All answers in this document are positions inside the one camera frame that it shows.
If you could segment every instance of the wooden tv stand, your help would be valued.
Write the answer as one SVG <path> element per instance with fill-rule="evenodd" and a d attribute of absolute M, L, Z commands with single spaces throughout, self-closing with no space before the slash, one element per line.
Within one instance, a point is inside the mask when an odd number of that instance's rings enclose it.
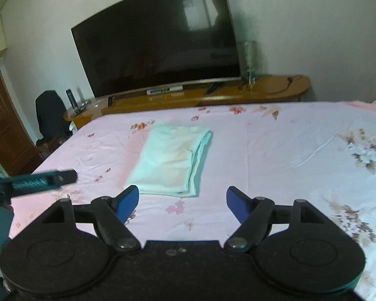
<path fill-rule="evenodd" d="M 183 91 L 147 96 L 146 92 L 137 94 L 113 94 L 93 98 L 81 114 L 71 117 L 73 110 L 68 109 L 64 118 L 74 121 L 77 128 L 106 114 L 175 109 L 181 107 L 199 107 L 205 105 L 229 105 L 248 103 L 270 103 L 281 101 L 301 101 L 301 97 L 310 87 L 307 76 L 262 76 L 250 90 L 245 81 L 225 83 L 221 88 L 209 95 L 204 92 L 212 84 L 187 85 Z M 107 107 L 107 98 L 114 96 L 113 104 Z"/>

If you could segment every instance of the black television screen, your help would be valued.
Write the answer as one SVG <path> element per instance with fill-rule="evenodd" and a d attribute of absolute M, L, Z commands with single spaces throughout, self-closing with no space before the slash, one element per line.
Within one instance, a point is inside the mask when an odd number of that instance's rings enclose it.
<path fill-rule="evenodd" d="M 71 31 L 96 97 L 240 77 L 227 0 L 123 0 Z"/>

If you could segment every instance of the door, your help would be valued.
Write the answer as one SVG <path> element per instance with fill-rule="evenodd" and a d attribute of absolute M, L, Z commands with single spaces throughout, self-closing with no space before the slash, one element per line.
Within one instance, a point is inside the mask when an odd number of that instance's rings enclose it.
<path fill-rule="evenodd" d="M 16 175 L 37 154 L 13 108 L 0 73 L 0 163 L 9 175 Z"/>

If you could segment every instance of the bed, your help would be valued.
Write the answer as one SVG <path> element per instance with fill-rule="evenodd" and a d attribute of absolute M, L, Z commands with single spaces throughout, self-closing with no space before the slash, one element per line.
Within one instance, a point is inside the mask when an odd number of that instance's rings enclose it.
<path fill-rule="evenodd" d="M 75 169 L 78 182 L 12 200 L 10 236 L 59 198 L 75 204 L 116 196 L 151 126 L 202 125 L 212 131 L 197 176 L 199 194 L 141 195 L 126 225 L 140 240 L 219 240 L 238 228 L 225 195 L 236 186 L 280 205 L 307 199 L 363 248 L 356 292 L 376 300 L 376 112 L 355 103 L 279 103 L 196 107 L 107 115 L 82 127 L 36 170 Z M 94 234 L 90 224 L 79 224 Z M 275 225 L 273 232 L 287 226 Z"/>

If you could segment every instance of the folded cloth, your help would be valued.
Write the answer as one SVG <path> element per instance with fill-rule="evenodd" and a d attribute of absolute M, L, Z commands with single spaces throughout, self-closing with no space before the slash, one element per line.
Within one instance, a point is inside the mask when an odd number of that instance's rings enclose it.
<path fill-rule="evenodd" d="M 210 137 L 208 128 L 155 122 L 124 188 L 136 185 L 139 193 L 195 196 L 194 177 Z"/>

